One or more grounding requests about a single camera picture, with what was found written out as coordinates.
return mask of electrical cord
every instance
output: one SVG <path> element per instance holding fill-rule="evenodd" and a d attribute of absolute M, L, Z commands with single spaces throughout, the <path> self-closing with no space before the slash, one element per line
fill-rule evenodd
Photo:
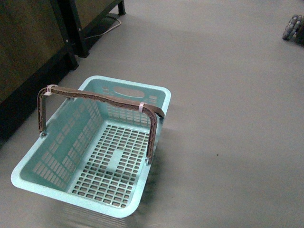
<path fill-rule="evenodd" d="M 122 22 L 119 19 L 115 18 L 115 17 L 111 17 L 111 16 L 105 16 L 105 17 L 106 18 L 112 18 L 112 19 L 118 21 L 118 24 L 115 25 L 115 26 L 113 26 L 113 27 L 111 27 L 111 28 L 109 28 L 107 31 L 105 31 L 102 34 L 97 34 L 97 35 L 89 36 L 89 37 L 86 37 L 85 39 L 90 39 L 90 38 L 94 38 L 94 37 L 100 37 L 100 36 L 102 36 L 104 34 L 107 34 L 110 31 L 112 31 L 113 29 L 117 28 L 118 26 L 121 26 L 121 24 L 122 24 Z"/>

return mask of black metal frame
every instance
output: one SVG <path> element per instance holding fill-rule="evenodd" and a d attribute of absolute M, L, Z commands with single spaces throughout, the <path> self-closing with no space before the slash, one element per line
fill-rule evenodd
<path fill-rule="evenodd" d="M 69 70 L 78 67 L 56 0 L 50 0 L 64 41 L 63 47 L 38 71 L 0 103 L 0 142 L 7 140 L 37 107 L 39 90 L 57 84 Z"/>
<path fill-rule="evenodd" d="M 85 28 L 81 27 L 79 15 L 74 0 L 57 0 L 70 39 L 75 43 L 75 52 L 79 57 L 87 57 L 90 53 L 86 45 L 86 35 L 100 23 L 114 7 L 118 6 L 118 15 L 125 15 L 124 0 L 113 0 L 93 21 Z"/>

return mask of light blue basket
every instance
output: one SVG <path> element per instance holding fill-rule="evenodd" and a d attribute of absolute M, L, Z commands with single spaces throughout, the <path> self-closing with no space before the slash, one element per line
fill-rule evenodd
<path fill-rule="evenodd" d="M 146 102 L 165 114 L 171 98 L 163 87 L 103 76 L 88 78 L 79 90 Z M 163 124 L 157 119 L 153 150 Z M 112 217 L 129 216 L 139 205 L 151 167 L 145 161 L 149 129 L 144 113 L 67 99 L 47 122 L 47 135 L 41 134 L 16 166 L 11 181 L 18 188 Z"/>

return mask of caster wheel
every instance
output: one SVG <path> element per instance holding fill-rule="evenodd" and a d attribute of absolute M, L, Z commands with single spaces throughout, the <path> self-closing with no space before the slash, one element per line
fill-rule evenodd
<path fill-rule="evenodd" d="M 295 32 L 297 32 L 300 29 L 301 22 L 302 22 L 302 16 L 299 15 L 299 17 L 297 19 L 297 22 L 294 25 Z"/>
<path fill-rule="evenodd" d="M 282 36 L 283 40 L 290 40 L 290 38 L 294 36 L 295 34 L 294 26 L 296 25 L 297 22 L 298 22 L 298 15 L 294 14 L 285 28 L 285 31 Z"/>

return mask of basket grid bottom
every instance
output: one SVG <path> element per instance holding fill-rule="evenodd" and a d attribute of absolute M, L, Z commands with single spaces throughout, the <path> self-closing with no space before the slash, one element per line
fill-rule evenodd
<path fill-rule="evenodd" d="M 145 160 L 148 138 L 148 133 L 108 124 L 71 192 L 125 208 Z"/>

